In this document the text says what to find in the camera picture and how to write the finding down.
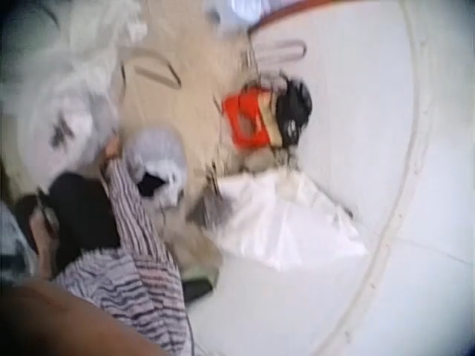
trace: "plastic bag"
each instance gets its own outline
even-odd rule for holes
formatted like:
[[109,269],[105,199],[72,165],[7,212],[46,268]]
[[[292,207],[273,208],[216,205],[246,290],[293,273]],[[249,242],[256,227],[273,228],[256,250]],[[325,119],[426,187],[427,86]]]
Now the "plastic bag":
[[367,252],[344,210],[302,173],[285,168],[218,180],[234,215],[214,231],[218,248],[279,270],[315,268]]
[[64,171],[91,164],[119,126],[114,103],[72,81],[52,82],[19,122],[19,152],[33,182],[48,191]]
[[186,180],[186,156],[179,136],[169,128],[146,128],[124,148],[128,170],[136,184],[148,174],[166,183],[151,198],[155,208],[176,206]]
[[4,261],[4,266],[0,268],[1,287],[20,283],[38,270],[36,254],[3,202],[0,202],[0,259]]

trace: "trash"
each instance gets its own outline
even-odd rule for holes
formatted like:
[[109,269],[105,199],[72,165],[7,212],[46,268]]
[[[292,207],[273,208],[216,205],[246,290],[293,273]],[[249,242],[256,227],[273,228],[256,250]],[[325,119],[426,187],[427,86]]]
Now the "trash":
[[169,128],[146,128],[130,139],[124,148],[128,170],[136,184],[144,184],[146,174],[156,179],[150,199],[155,208],[176,206],[186,185],[186,156],[179,136]]
[[206,172],[206,185],[186,220],[210,231],[225,224],[232,215],[232,200],[217,186],[216,165]]
[[[263,79],[271,82],[265,85]],[[307,126],[312,99],[300,79],[266,74],[245,85],[239,94],[225,98],[222,108],[239,148],[288,148],[298,144]]]
[[234,200],[233,215],[211,235],[219,249],[278,270],[367,253],[344,209],[302,173],[280,168],[218,184]]

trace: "hand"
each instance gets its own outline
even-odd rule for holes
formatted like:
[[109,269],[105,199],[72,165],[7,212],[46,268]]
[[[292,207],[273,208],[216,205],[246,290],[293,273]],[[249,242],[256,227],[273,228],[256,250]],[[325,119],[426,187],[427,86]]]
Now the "hand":
[[112,137],[104,149],[105,160],[109,161],[114,158],[120,157],[122,150],[122,143],[120,141],[119,135]]
[[39,276],[49,279],[56,270],[54,263],[59,241],[49,235],[43,213],[36,209],[30,218],[30,228],[38,250]]

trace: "person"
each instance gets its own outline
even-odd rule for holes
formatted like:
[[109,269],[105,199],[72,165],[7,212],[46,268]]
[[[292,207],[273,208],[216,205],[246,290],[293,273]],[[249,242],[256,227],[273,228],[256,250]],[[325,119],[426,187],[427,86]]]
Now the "person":
[[[45,210],[29,216],[26,238],[38,254],[39,275],[51,282],[25,282],[2,293],[2,316],[12,330],[22,330],[16,334],[26,344],[20,344],[34,345],[28,336],[46,339],[49,355],[91,355],[93,345],[94,355],[107,355],[106,349],[116,355],[121,347],[120,355],[193,355],[177,264],[145,212],[120,146],[114,137],[105,149],[109,198],[97,181],[65,173],[47,197],[59,222],[55,238]],[[17,216],[29,215],[32,199],[16,206]]]

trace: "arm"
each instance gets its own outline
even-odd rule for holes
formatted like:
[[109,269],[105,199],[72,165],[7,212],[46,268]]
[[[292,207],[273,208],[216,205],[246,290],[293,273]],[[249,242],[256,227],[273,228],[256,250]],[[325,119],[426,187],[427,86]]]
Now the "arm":
[[106,163],[104,175],[121,246],[136,254],[173,263],[165,243],[158,237],[143,207],[138,188],[132,182],[124,161],[117,155],[112,157]]

